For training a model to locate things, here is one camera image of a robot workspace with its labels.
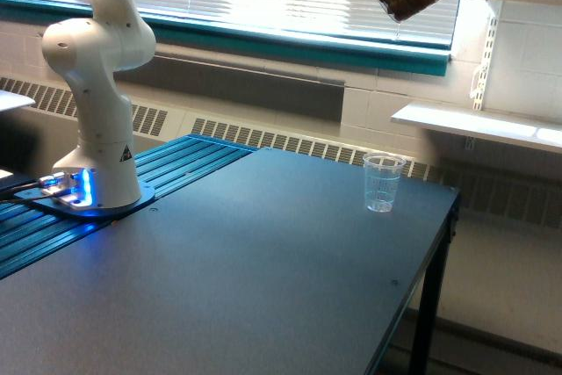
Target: table surface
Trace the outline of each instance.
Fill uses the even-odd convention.
[[[20,96],[13,92],[0,90],[0,112],[18,109],[27,105],[34,105],[35,101],[26,96]]]
[[[261,150],[0,281],[3,375],[362,374],[457,198]]]

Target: clear plastic cup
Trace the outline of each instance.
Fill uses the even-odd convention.
[[[406,160],[392,154],[369,153],[364,155],[363,164],[365,206],[377,213],[390,212]]]

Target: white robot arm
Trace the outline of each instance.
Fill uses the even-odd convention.
[[[113,80],[155,53],[155,36],[133,0],[90,0],[93,18],[69,19],[47,28],[43,54],[68,83],[78,115],[78,146],[54,172],[74,178],[74,192],[58,199],[76,210],[128,206],[141,197],[132,156],[131,102]],[[68,188],[64,184],[47,190]]]

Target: warning label sticker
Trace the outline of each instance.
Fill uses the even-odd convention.
[[[133,155],[131,154],[131,150],[129,149],[128,145],[125,145],[125,149],[123,150],[123,154],[121,155],[121,160],[119,160],[120,162],[126,162],[127,160],[130,160],[131,158],[133,158]]]

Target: heating vent cover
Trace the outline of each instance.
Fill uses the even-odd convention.
[[[76,117],[76,104],[72,92],[38,83],[10,78],[0,78],[0,90],[27,96],[35,100],[34,109],[70,118]],[[133,105],[133,130],[151,136],[159,136],[168,112],[144,105]]]
[[[278,148],[297,154],[363,166],[368,149],[317,140],[289,133],[221,123],[198,118],[193,133],[239,142],[258,148]],[[562,186],[538,183],[523,177],[506,177],[497,171],[478,168],[436,167],[407,157],[403,176],[458,187],[462,205],[477,212],[491,213],[560,229],[562,224]]]

